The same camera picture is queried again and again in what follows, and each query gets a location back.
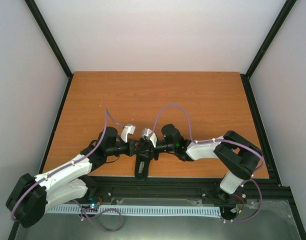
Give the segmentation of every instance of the wood surface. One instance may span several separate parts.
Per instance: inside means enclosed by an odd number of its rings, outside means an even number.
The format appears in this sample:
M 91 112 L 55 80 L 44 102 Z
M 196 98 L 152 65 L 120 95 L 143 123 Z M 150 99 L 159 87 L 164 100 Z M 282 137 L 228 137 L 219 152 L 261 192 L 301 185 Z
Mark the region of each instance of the wood surface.
M 68 162 L 98 138 L 105 107 L 123 125 L 135 125 L 132 138 L 139 139 L 142 129 L 152 129 L 160 109 L 168 104 L 178 104 L 188 112 L 196 140 L 233 130 L 260 146 L 238 72 L 75 72 L 44 171 Z M 170 107 L 159 118 L 155 131 L 159 139 L 163 138 L 162 126 L 169 123 L 190 138 L 185 115 Z M 109 126 L 115 127 L 110 120 Z M 134 176 L 134 170 L 135 156 L 121 155 L 118 161 L 90 175 Z M 153 177 L 222 178 L 226 172 L 219 159 L 183 162 L 170 154 L 160 154 L 149 166 L 149 176 Z M 255 177 L 268 178 L 266 167 Z

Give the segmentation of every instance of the wooden table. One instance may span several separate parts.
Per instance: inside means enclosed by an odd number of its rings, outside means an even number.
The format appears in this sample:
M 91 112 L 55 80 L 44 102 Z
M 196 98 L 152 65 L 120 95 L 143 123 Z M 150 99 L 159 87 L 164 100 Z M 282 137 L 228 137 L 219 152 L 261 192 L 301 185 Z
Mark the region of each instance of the wooden table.
M 45 163 L 47 172 L 75 157 L 103 130 L 105 107 L 123 125 L 133 124 L 133 139 L 144 128 L 153 128 L 160 109 L 178 104 L 189 114 L 193 138 L 207 140 L 233 130 L 258 147 L 255 130 L 241 77 L 238 72 L 75 72 L 54 139 Z M 156 134 L 163 139 L 162 126 L 173 123 L 189 137 L 187 119 L 175 107 L 166 109 Z M 121 155 L 90 175 L 134 176 L 135 156 Z M 152 160 L 149 176 L 222 178 L 227 168 L 219 159 L 183 162 L 176 156 L 160 154 Z M 268 178 L 264 167 L 255 174 Z

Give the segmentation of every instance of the black metal frame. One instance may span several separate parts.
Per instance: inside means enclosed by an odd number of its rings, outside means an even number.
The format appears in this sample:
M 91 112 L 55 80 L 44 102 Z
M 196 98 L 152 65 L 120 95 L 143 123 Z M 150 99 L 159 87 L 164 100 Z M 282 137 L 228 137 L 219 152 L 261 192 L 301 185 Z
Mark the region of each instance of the black metal frame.
M 31 13 L 33 14 L 37 24 L 39 25 L 41 31 L 43 32 L 46 40 L 48 41 L 50 47 L 52 48 L 59 64 L 62 66 L 67 78 L 67 86 L 59 106 L 59 110 L 55 119 L 55 123 L 46 147 L 46 151 L 39 169 L 39 173 L 42 173 L 52 140 L 61 116 L 61 112 L 69 92 L 69 88 L 73 79 L 73 74 L 70 71 L 56 41 L 54 40 L 46 22 L 43 19 L 41 12 L 34 0 L 25 0 L 27 6 L 29 7 Z M 269 48 L 271 42 L 282 26 L 284 20 L 287 18 L 292 7 L 296 3 L 296 0 L 286 0 L 284 6 L 282 7 L 280 13 L 278 14 L 275 22 L 273 23 L 270 31 L 268 32 L 266 38 L 264 39 L 260 49 L 258 50 L 254 60 L 249 66 L 246 74 L 241 74 L 241 81 L 244 86 L 245 95 L 249 104 L 249 108 L 253 117 L 256 132 L 259 138 L 259 142 L 266 160 L 266 166 L 269 173 L 269 179 L 257 179 L 259 187 L 262 191 L 263 199 L 271 200 L 288 200 L 299 234 L 303 240 L 306 239 L 306 233 L 296 207 L 291 189 L 289 187 L 281 186 L 281 180 L 279 173 L 271 152 L 269 141 L 261 120 L 261 116 L 257 107 L 256 100 L 253 95 L 252 87 L 250 84 L 250 78 L 254 73 L 256 67 L 259 65 L 261 59 L 263 58 L 265 52 Z M 218 184 L 221 179 L 219 178 L 148 178 L 145 181 L 137 180 L 132 177 L 93 177 L 93 179 L 102 186 L 104 192 L 110 193 L 103 196 L 103 200 L 110 201 L 112 197 L 114 198 L 187 198 L 194 199 L 200 198 L 204 188 Z M 258 190 L 251 183 L 248 183 L 244 187 L 244 191 L 249 199 L 258 198 Z M 15 239 L 19 224 L 14 223 L 11 230 L 9 240 Z

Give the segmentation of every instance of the gray floor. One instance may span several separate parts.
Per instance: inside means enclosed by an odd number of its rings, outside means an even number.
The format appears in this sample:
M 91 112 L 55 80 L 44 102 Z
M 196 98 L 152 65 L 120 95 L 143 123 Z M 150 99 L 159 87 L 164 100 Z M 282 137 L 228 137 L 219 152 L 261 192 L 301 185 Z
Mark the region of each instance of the gray floor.
M 247 206 L 243 219 L 255 210 Z M 285 207 L 272 205 L 245 223 L 223 223 L 218 218 L 207 217 L 135 217 L 125 216 L 123 227 L 112 233 L 101 232 L 76 214 L 45 214 L 31 228 L 20 227 L 16 240 L 299 240 L 293 217 Z M 118 216 L 105 215 L 96 219 L 107 228 L 118 225 Z

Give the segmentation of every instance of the white perforated strip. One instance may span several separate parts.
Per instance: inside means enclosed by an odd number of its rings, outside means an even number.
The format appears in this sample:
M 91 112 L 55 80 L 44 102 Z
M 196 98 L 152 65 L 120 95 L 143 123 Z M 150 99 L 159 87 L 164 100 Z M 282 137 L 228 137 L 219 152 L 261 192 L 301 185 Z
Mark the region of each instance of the white perforated strip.
M 123 206 L 101 205 L 97 211 L 86 210 L 88 214 L 98 214 L 107 209 L 117 209 L 123 216 L 194 216 L 219 218 L 220 208 L 214 206 Z M 80 208 L 75 204 L 62 204 L 52 208 L 48 213 L 53 214 L 80 214 Z M 115 211 L 108 211 L 104 215 L 117 215 Z

